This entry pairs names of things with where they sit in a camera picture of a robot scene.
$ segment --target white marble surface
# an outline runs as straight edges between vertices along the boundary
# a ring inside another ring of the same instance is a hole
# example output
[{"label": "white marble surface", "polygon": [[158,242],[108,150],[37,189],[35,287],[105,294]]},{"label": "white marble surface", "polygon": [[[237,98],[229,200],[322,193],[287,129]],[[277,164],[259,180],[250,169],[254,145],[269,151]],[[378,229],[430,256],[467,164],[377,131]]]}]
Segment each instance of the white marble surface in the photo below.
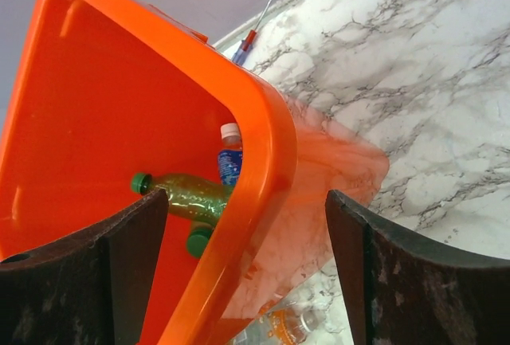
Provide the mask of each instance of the white marble surface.
[{"label": "white marble surface", "polygon": [[[386,152],[373,211],[510,259],[509,36],[508,0],[295,0],[245,67]],[[307,343],[352,344],[334,264],[307,284]]]}]

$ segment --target clear plastic bottle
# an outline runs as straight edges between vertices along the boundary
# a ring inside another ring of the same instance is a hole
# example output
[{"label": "clear plastic bottle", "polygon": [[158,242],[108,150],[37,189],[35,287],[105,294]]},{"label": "clear plastic bottle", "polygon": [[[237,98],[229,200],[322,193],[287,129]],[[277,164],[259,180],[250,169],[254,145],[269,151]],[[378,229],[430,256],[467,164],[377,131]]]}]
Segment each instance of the clear plastic bottle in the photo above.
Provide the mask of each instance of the clear plastic bottle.
[{"label": "clear plastic bottle", "polygon": [[312,304],[313,291],[307,286],[301,285],[289,291],[289,288],[280,286],[274,292],[273,298],[265,304],[259,313],[279,311],[292,307],[295,312],[302,312],[309,309]]},{"label": "clear plastic bottle", "polygon": [[224,124],[221,129],[223,148],[218,154],[218,168],[223,184],[235,186],[241,173],[242,140],[236,123]]},{"label": "clear plastic bottle", "polygon": [[319,310],[296,312],[292,307],[269,312],[236,335],[229,345],[297,345],[325,320]]},{"label": "clear plastic bottle", "polygon": [[220,219],[233,187],[188,174],[168,174],[153,178],[136,174],[131,188],[142,195],[155,189],[167,192],[168,213],[213,227]]}]

